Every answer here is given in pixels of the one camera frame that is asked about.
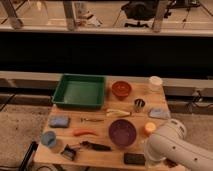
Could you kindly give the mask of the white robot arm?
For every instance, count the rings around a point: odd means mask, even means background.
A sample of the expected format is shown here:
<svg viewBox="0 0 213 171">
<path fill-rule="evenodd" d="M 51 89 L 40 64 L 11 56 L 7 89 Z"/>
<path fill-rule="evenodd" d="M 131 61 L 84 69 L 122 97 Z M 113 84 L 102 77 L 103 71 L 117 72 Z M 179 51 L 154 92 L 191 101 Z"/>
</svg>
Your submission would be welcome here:
<svg viewBox="0 0 213 171">
<path fill-rule="evenodd" d="M 170 159 L 191 171 L 213 171 L 213 152 L 186 142 L 186 134 L 179 120 L 165 121 L 144 142 L 146 161 L 156 165 Z"/>
</svg>

